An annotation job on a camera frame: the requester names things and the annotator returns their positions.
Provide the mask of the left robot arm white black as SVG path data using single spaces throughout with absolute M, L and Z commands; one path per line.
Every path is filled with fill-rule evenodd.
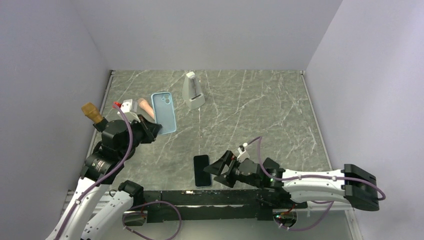
M 162 128 L 133 112 L 125 113 L 121 120 L 108 121 L 100 114 L 90 114 L 88 118 L 101 133 L 101 141 L 84 161 L 75 193 L 49 240 L 77 240 L 94 233 L 90 219 L 98 201 L 136 147 L 154 142 Z

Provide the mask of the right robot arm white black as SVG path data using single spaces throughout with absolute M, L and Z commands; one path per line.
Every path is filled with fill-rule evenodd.
M 345 164 L 337 170 L 305 172 L 282 168 L 269 157 L 256 163 L 227 150 L 204 171 L 229 188 L 241 182 L 266 192 L 267 196 L 258 200 L 275 209 L 318 201 L 340 202 L 376 212 L 380 209 L 379 202 L 384 200 L 378 191 L 377 178 L 354 164 Z

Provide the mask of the black phone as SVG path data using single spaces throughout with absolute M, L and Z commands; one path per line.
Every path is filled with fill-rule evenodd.
M 204 168 L 209 165 L 210 159 L 208 155 L 196 155 L 193 157 L 194 182 L 197 188 L 205 188 L 212 185 L 211 175 L 204 171 Z

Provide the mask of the light blue phone case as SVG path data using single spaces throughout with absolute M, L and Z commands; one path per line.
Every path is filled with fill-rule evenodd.
M 151 95 L 155 123 L 162 126 L 159 135 L 167 135 L 177 130 L 177 120 L 170 92 L 156 92 Z

